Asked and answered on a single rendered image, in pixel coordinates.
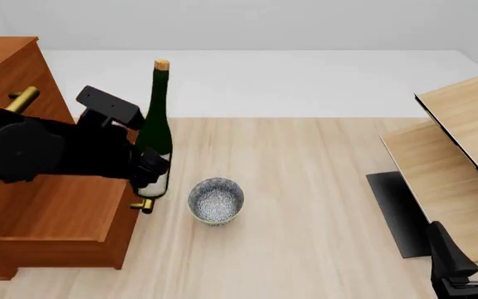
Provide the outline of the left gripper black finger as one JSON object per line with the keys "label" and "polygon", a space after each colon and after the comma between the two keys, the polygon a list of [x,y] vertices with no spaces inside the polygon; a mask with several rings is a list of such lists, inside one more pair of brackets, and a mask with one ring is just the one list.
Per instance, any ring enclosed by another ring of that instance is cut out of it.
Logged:
{"label": "left gripper black finger", "polygon": [[164,184],[169,165],[168,156],[162,156],[151,147],[147,147],[139,159],[139,187]]}

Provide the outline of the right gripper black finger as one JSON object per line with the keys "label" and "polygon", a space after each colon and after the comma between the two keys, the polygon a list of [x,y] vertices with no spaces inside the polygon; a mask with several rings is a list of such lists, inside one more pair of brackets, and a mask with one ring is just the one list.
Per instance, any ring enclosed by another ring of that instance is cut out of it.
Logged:
{"label": "right gripper black finger", "polygon": [[478,273],[478,266],[458,248],[439,221],[427,228],[431,249],[432,278],[468,278]]}

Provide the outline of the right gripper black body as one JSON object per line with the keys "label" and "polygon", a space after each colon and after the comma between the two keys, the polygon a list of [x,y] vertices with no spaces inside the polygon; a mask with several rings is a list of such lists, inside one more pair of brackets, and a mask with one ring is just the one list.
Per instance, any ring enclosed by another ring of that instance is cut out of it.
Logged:
{"label": "right gripper black body", "polygon": [[439,278],[431,276],[433,291],[437,299],[478,299],[478,281],[467,277]]}

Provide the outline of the dark green wine bottle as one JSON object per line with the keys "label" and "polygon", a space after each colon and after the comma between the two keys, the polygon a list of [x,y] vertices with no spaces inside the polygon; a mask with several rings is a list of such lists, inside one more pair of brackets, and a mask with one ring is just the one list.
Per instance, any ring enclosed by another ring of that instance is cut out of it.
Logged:
{"label": "dark green wine bottle", "polygon": [[154,62],[153,84],[150,103],[143,129],[139,131],[135,145],[140,151],[153,149],[162,159],[171,161],[173,142],[167,119],[167,91],[169,61]]}

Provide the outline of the wooden cabinet drawer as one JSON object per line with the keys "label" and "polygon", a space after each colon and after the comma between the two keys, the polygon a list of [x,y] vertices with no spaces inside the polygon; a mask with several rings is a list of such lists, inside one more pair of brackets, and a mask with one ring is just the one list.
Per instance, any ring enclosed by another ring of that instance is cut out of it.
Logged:
{"label": "wooden cabinet drawer", "polygon": [[120,270],[139,199],[126,181],[39,176],[0,181],[0,279],[20,267],[107,267]]}

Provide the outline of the wooden cabinet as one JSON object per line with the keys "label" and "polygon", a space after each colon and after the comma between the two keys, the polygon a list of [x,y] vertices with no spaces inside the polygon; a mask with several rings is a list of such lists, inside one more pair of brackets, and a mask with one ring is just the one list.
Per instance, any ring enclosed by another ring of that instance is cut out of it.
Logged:
{"label": "wooden cabinet", "polygon": [[[27,116],[73,123],[61,92],[46,64],[36,37],[0,37],[0,107],[8,105],[8,94],[35,86],[40,96],[25,111]],[[0,181],[0,220],[9,209],[17,215],[22,205],[49,181],[38,176],[30,183],[3,184]],[[0,255],[0,280],[9,280],[17,273],[17,266]]]}

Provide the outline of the blue white patterned bowl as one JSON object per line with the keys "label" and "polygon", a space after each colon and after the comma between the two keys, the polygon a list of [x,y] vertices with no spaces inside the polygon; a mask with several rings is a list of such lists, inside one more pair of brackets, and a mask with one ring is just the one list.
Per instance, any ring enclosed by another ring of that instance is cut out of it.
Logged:
{"label": "blue white patterned bowl", "polygon": [[227,178],[204,179],[188,195],[190,213],[207,226],[223,226],[241,212],[245,195],[241,187]]}

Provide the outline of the small flat plate on stalk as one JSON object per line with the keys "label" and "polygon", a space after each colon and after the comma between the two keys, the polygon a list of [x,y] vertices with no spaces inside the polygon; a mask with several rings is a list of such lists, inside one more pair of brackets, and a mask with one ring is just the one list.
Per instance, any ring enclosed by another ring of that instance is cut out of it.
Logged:
{"label": "small flat plate on stalk", "polygon": [[107,120],[116,121],[129,129],[140,130],[144,126],[144,117],[137,105],[93,86],[85,86],[76,101],[85,106],[86,110],[101,114]]}

